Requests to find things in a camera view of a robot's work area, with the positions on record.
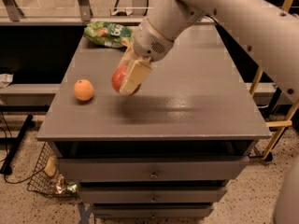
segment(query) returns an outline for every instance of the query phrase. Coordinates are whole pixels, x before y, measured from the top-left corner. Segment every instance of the chip bag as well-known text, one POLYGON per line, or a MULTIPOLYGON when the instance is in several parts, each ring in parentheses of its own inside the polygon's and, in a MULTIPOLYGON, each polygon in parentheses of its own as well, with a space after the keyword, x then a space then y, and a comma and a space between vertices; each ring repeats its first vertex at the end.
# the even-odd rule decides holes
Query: chip bag
POLYGON ((109 48, 129 47, 132 41, 132 30, 117 23, 96 21, 84 28, 84 37, 96 45, 109 48))

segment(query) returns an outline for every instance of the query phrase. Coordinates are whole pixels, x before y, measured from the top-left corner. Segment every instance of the terrazzo floor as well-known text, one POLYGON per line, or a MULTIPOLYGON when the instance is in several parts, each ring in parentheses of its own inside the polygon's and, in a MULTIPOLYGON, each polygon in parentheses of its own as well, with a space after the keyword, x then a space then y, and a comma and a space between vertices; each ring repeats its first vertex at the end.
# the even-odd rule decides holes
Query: terrazzo floor
MULTIPOLYGON (((12 135, 16 135, 26 116, 5 115, 12 135)), ((36 141, 36 134, 44 116, 34 115, 36 126, 27 131, 21 146, 12 162, 13 174, 7 177, 9 182, 18 182, 30 176, 44 146, 36 141)), ((0 127, 7 131, 2 121, 0 127)), ((261 140, 257 144, 259 150, 268 144, 261 140)), ((274 159, 263 162, 251 159, 250 164, 240 176, 231 180, 224 197, 214 203, 214 211, 205 219, 131 219, 106 221, 106 224, 268 224, 277 200, 277 196, 285 175, 299 155, 299 135, 290 127, 281 137, 273 150, 274 159)), ((4 146, 0 146, 0 160, 5 155, 4 146)), ((89 206, 79 198, 49 198, 27 190, 28 181, 20 184, 9 184, 0 176, 0 224, 7 223, 104 223, 89 213, 89 206)))

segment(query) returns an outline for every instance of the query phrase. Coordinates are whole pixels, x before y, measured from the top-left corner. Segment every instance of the drawer unit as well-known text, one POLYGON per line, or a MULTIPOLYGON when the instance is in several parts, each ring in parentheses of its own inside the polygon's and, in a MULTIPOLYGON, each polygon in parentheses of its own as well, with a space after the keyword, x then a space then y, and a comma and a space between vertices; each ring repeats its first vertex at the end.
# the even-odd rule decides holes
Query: drawer unit
POLYGON ((160 218, 160 217, 207 217, 213 211, 209 205, 98 205, 93 214, 102 219, 113 218, 160 218))
POLYGON ((226 187, 93 187, 79 188, 85 203, 214 203, 226 193, 226 187))
POLYGON ((125 182, 235 179, 249 157, 197 159, 60 159, 69 181, 125 182))

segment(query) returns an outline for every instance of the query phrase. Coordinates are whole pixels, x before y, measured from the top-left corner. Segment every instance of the black mesh basket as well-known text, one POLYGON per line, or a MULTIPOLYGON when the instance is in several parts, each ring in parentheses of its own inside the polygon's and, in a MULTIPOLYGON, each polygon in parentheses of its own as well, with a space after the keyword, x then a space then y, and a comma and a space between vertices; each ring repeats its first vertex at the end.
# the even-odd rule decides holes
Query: black mesh basket
POLYGON ((28 183, 27 190, 52 198, 78 198, 78 195, 74 192, 67 193, 67 191, 64 191, 62 193, 57 193, 53 190, 53 177, 49 177, 44 171, 50 156, 54 156, 54 153, 49 145, 45 143, 39 154, 36 167, 34 169, 33 176, 28 183))

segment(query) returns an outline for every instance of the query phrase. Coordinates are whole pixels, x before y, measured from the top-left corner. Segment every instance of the black stand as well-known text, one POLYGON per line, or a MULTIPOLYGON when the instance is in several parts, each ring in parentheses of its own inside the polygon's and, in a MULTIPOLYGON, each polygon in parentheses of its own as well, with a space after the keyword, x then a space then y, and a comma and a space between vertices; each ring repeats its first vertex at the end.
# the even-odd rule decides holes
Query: black stand
MULTIPOLYGON (((26 111, 43 111, 47 112, 49 107, 47 105, 45 106, 0 106, 1 112, 26 112, 26 111)), ((6 143, 7 141, 11 141, 12 146, 11 149, 8 152, 8 155, 1 167, 0 174, 1 175, 11 175, 12 169, 10 167, 10 164, 18 151, 18 148, 20 146, 21 140, 26 134, 26 131, 29 127, 34 127, 35 123, 32 121, 33 116, 28 115, 25 122, 21 126, 21 129, 19 131, 19 134, 16 138, 0 138, 0 142, 6 143)))

